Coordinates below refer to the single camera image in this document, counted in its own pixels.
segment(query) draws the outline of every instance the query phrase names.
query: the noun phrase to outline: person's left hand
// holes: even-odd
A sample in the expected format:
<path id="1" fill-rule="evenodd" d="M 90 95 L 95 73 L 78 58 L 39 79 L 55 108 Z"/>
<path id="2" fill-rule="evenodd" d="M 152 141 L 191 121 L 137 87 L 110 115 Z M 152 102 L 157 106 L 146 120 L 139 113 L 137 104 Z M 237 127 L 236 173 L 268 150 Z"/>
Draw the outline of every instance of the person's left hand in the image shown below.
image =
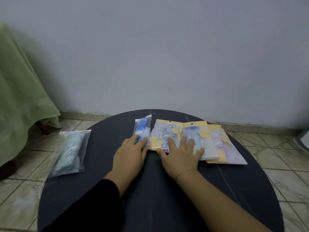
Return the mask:
<path id="1" fill-rule="evenodd" d="M 113 159 L 113 168 L 104 179 L 113 181 L 119 190 L 120 197 L 124 194 L 130 183 L 141 171 L 144 165 L 148 147 L 142 149 L 147 142 L 147 137 L 135 144 L 139 135 L 133 135 L 122 142 Z"/>

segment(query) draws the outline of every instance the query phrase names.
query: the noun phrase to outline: white wall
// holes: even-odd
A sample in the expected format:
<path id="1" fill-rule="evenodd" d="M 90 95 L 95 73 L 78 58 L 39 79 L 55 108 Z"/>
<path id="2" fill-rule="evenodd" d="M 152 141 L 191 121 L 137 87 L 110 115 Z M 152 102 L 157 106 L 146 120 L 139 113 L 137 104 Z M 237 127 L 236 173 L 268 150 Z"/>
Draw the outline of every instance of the white wall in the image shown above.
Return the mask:
<path id="1" fill-rule="evenodd" d="M 309 125 L 309 0 L 0 0 L 61 111 Z"/>

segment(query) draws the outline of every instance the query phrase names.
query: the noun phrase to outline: tile baseboard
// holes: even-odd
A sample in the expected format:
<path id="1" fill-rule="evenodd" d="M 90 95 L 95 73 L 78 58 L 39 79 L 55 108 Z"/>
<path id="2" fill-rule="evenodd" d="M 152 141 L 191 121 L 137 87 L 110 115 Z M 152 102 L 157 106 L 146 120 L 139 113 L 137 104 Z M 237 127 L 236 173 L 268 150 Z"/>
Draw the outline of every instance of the tile baseboard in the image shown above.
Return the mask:
<path id="1" fill-rule="evenodd" d="M 72 119 L 72 120 L 89 120 L 89 121 L 101 121 L 111 114 L 100 114 L 100 113 L 79 113 L 79 112 L 60 112 L 59 118 L 62 119 Z"/>
<path id="2" fill-rule="evenodd" d="M 73 119 L 73 120 L 90 120 L 90 121 L 101 121 L 112 116 L 111 114 L 100 114 L 100 113 L 79 113 L 79 112 L 60 112 L 60 113 L 61 115 L 59 116 L 59 118 Z M 302 131 L 302 129 L 266 126 L 266 125 L 250 125 L 250 124 L 221 123 L 221 122 L 210 122 L 210 123 L 221 125 L 221 127 L 225 131 L 234 131 L 234 132 L 296 136 Z"/>
<path id="3" fill-rule="evenodd" d="M 267 126 L 267 125 L 250 125 L 250 124 L 218 123 L 218 122 L 210 122 L 210 123 L 221 125 L 221 127 L 225 131 L 234 131 L 234 132 L 296 136 L 302 131 L 302 129 Z"/>

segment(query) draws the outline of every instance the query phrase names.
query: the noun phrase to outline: plastic package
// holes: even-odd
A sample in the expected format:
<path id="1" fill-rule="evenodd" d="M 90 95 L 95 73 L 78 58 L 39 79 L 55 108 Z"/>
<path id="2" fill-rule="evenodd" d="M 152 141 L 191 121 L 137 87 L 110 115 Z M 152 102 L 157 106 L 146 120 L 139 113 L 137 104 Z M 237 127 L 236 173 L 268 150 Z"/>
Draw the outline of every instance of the plastic package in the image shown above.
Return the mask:
<path id="1" fill-rule="evenodd" d="M 171 137 L 175 141 L 176 146 L 179 147 L 182 128 L 183 123 L 181 122 L 157 119 L 150 133 L 149 149 L 155 151 L 157 148 L 161 148 L 169 153 L 168 137 Z"/>
<path id="2" fill-rule="evenodd" d="M 135 119 L 133 135 L 138 134 L 140 136 L 138 140 L 136 140 L 136 142 L 143 139 L 144 137 L 148 137 L 145 146 L 148 146 L 149 144 L 150 122 L 151 122 L 151 115 L 141 119 Z"/>
<path id="3" fill-rule="evenodd" d="M 208 164 L 247 164 L 221 125 L 208 125 L 208 127 L 218 151 L 218 160 L 207 160 Z"/>
<path id="4" fill-rule="evenodd" d="M 184 135 L 187 136 L 188 142 L 190 141 L 190 138 L 194 138 L 195 140 L 193 154 L 199 151 L 202 147 L 205 148 L 205 152 L 200 160 L 218 159 L 218 152 L 208 129 L 207 121 L 184 123 L 181 136 Z"/>
<path id="5" fill-rule="evenodd" d="M 55 152 L 61 155 L 48 177 L 84 172 L 84 156 L 91 130 L 60 132 L 61 140 Z"/>

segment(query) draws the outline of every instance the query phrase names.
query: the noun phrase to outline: person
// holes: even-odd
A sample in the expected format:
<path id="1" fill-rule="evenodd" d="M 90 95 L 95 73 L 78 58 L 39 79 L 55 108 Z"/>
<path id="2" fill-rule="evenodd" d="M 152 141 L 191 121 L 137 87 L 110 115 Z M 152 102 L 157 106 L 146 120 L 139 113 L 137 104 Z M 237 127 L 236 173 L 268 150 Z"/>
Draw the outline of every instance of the person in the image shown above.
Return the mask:
<path id="1" fill-rule="evenodd" d="M 136 143 L 138 135 L 123 141 L 114 155 L 112 170 L 63 214 L 43 229 L 46 231 L 119 231 L 125 218 L 121 197 L 144 165 L 147 138 Z M 197 164 L 205 149 L 193 155 L 194 139 L 182 137 L 179 148 L 168 138 L 168 155 L 156 152 L 168 175 L 188 196 L 210 231 L 270 231 L 233 200 L 209 183 Z"/>

